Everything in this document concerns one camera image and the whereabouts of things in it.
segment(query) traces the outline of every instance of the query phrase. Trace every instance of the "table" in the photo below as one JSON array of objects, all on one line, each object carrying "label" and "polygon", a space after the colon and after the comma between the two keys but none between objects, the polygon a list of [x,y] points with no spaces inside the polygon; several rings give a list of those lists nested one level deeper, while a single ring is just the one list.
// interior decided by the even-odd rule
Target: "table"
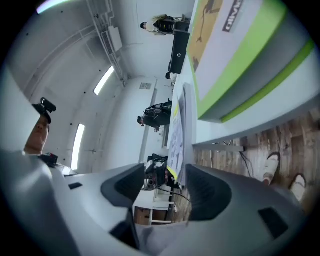
[{"label": "table", "polygon": [[[189,32],[195,19],[198,0],[194,3]],[[201,121],[197,118],[195,86],[189,57],[186,56],[181,74],[177,76],[172,106],[182,96],[183,86],[190,87],[192,119],[190,141],[194,148],[216,151],[243,151],[243,147],[214,145],[213,143],[241,138],[283,124],[317,106],[320,102],[320,62],[315,49],[305,61],[277,88],[259,102],[225,123]],[[169,130],[167,148],[170,148],[172,131]]]}]

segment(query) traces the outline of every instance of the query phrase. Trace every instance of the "black cap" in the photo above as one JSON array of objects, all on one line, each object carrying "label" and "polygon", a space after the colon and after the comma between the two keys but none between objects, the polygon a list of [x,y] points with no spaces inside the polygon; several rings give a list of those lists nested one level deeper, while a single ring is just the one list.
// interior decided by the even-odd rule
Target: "black cap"
[{"label": "black cap", "polygon": [[46,119],[48,120],[48,123],[51,124],[51,117],[41,104],[32,104],[32,106],[40,115],[45,116]]}]

